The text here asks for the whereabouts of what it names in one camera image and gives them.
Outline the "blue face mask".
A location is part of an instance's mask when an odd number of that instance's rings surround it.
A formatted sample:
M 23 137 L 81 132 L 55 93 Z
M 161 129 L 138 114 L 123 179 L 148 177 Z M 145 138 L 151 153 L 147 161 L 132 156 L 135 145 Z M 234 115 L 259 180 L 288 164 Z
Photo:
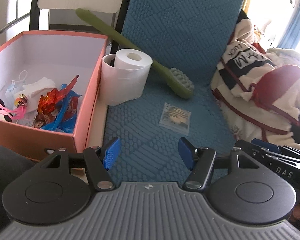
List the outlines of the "blue face mask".
M 26 70 L 22 70 L 19 74 L 18 79 L 11 81 L 11 84 L 8 86 L 5 93 L 6 100 L 9 105 L 14 104 L 14 95 L 23 90 L 23 85 L 25 85 L 27 75 L 28 72 Z

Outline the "pink cardboard storage box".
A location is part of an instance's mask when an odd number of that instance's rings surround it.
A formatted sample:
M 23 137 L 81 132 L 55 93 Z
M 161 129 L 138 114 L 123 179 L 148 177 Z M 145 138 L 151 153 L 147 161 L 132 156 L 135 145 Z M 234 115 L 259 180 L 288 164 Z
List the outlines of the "pink cardboard storage box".
M 85 148 L 107 38 L 23 31 L 0 46 L 0 145 L 42 160 Z

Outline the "clear plastic sachet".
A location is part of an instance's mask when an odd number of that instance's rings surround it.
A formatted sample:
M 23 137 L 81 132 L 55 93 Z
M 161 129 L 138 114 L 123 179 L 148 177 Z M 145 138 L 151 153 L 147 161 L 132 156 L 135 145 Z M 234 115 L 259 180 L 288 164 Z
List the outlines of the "clear plastic sachet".
M 164 103 L 159 126 L 188 136 L 190 131 L 190 117 L 190 111 L 169 103 Z

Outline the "blue snack wrapper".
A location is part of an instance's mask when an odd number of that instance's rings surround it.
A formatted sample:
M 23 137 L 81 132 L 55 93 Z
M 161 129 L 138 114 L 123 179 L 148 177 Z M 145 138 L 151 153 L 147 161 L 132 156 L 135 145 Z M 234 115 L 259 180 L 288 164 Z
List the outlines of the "blue snack wrapper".
M 68 95 L 57 103 L 57 115 L 55 119 L 45 124 L 41 129 L 54 132 L 72 133 L 77 120 L 78 100 L 81 95 L 70 90 Z

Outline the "red foil tea packet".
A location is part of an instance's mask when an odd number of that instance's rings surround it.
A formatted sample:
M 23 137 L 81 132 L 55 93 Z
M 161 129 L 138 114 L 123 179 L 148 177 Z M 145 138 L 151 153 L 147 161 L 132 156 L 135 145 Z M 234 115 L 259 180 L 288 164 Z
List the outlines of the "red foil tea packet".
M 70 93 L 70 90 L 72 90 L 72 88 L 76 84 L 78 78 L 79 78 L 79 75 L 76 75 L 69 84 L 67 84 L 61 88 L 61 90 L 58 92 L 58 98 L 60 100 L 65 98 Z

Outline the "shiny red foil wrapper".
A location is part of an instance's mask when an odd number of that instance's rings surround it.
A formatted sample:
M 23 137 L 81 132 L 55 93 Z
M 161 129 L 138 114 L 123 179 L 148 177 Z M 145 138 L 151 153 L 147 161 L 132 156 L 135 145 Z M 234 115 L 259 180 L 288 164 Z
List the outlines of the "shiny red foil wrapper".
M 47 93 L 46 96 L 41 96 L 38 103 L 38 113 L 49 114 L 56 109 L 56 105 L 65 97 L 64 90 L 58 90 L 54 88 Z

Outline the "white toilet paper roll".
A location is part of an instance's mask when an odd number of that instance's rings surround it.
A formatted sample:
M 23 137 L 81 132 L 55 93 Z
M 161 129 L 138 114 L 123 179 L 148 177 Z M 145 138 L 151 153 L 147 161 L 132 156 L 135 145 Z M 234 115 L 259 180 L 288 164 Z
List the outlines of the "white toilet paper roll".
M 102 58 L 100 97 L 116 106 L 142 96 L 153 63 L 152 58 L 135 49 L 121 49 Z

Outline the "blue quilted sofa cover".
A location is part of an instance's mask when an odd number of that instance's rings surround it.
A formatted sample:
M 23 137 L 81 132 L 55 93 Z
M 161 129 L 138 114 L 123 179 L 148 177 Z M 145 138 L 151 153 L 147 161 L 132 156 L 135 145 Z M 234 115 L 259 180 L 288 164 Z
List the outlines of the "blue quilted sofa cover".
M 122 35 L 194 83 L 189 100 L 175 95 L 153 69 L 140 98 L 111 106 L 104 140 L 121 139 L 110 175 L 122 181 L 177 181 L 189 171 L 178 154 L 180 134 L 159 125 L 166 103 L 191 112 L 188 140 L 227 154 L 235 141 L 210 89 L 243 0 L 130 0 Z

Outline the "white tissue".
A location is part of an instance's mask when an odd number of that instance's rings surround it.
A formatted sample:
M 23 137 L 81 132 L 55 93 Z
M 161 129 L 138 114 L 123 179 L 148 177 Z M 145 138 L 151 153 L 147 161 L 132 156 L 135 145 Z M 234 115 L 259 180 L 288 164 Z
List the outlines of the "white tissue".
M 34 98 L 36 95 L 47 89 L 55 88 L 56 84 L 53 80 L 43 77 L 37 82 L 23 85 L 23 90 L 20 91 L 20 95 L 24 95 L 27 99 Z

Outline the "red snack wrapper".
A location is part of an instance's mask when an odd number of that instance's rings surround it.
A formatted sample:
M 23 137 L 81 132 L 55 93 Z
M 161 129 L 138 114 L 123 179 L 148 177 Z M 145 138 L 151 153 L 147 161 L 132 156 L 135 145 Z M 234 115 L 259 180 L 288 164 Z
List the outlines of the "red snack wrapper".
M 54 117 L 49 114 L 44 114 L 44 113 L 38 113 L 34 122 L 33 122 L 33 127 L 34 128 L 41 128 L 49 123 L 51 123 L 54 120 Z

